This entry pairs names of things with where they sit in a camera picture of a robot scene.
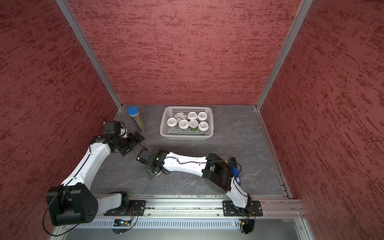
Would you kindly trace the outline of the white yogurt cup front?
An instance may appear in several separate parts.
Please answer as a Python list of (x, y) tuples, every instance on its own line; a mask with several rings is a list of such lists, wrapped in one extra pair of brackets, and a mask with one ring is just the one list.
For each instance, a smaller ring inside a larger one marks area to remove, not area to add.
[(190, 120), (189, 121), (189, 128), (191, 132), (196, 132), (199, 127), (199, 122), (197, 120)]

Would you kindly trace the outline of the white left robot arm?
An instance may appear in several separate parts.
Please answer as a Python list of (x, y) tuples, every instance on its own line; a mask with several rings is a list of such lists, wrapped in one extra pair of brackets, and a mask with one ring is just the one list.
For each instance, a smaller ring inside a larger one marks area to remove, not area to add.
[(91, 193), (93, 180), (104, 160), (114, 151), (122, 156), (131, 152), (145, 138), (138, 132), (124, 137), (114, 134), (94, 137), (87, 152), (73, 172), (47, 194), (47, 213), (54, 226), (79, 225), (92, 222), (96, 216), (134, 215), (126, 192), (95, 197)]

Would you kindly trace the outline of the brown chocolate yogurt cup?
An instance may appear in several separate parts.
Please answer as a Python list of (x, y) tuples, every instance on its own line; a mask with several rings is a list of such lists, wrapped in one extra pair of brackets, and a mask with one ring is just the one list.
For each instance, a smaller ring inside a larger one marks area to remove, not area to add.
[(185, 113), (177, 113), (175, 114), (175, 119), (177, 119), (177, 121), (182, 121), (182, 120), (188, 120), (188, 114), (185, 114)]

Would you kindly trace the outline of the white yogurt cup green label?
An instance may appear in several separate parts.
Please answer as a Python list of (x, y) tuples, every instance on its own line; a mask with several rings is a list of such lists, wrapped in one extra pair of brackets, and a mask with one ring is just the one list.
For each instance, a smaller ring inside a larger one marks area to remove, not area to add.
[(196, 120), (197, 118), (198, 118), (198, 114), (196, 112), (189, 112), (188, 113), (188, 120), (189, 121)]

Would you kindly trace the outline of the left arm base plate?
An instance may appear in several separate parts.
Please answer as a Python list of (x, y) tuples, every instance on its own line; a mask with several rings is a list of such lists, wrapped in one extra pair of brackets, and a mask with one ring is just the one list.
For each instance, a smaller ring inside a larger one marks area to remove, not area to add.
[(133, 217), (139, 216), (142, 217), (144, 215), (145, 200), (133, 200), (129, 201), (127, 206), (120, 206), (119, 208), (108, 210), (104, 213), (106, 217)]

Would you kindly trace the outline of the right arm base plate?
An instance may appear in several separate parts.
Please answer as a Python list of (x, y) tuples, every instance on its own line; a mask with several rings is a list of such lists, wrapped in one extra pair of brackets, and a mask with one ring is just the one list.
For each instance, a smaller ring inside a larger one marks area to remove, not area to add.
[(236, 207), (232, 201), (222, 201), (225, 217), (262, 217), (263, 210), (259, 201), (252, 201), (245, 209)]

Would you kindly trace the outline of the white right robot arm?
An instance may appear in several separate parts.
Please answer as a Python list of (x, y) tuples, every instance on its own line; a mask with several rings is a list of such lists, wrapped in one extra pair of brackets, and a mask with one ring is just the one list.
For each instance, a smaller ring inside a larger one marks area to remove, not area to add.
[(210, 153), (207, 157), (188, 157), (169, 151), (150, 153), (146, 149), (140, 151), (137, 161), (146, 166), (149, 179), (161, 173), (182, 172), (199, 176), (214, 191), (226, 194), (234, 206), (242, 211), (250, 211), (251, 196), (241, 189), (237, 182), (237, 174), (231, 168), (231, 161), (225, 161), (218, 155)]

